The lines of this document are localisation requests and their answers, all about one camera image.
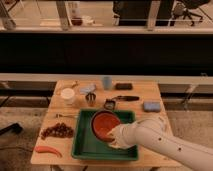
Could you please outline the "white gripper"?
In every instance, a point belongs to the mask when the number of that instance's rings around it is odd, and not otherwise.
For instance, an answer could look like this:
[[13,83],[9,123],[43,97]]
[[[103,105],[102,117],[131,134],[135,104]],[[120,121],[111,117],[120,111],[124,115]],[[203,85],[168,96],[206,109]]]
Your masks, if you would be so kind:
[[137,123],[120,124],[113,128],[108,135],[113,139],[108,145],[115,149],[128,149],[137,144]]

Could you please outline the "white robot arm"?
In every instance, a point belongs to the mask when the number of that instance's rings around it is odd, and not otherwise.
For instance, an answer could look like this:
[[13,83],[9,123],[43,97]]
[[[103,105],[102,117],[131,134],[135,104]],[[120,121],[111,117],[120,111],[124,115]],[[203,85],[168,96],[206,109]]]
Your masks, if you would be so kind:
[[191,168],[193,171],[213,171],[213,149],[194,144],[165,132],[166,123],[160,116],[120,124],[108,136],[110,146],[127,149],[141,145]]

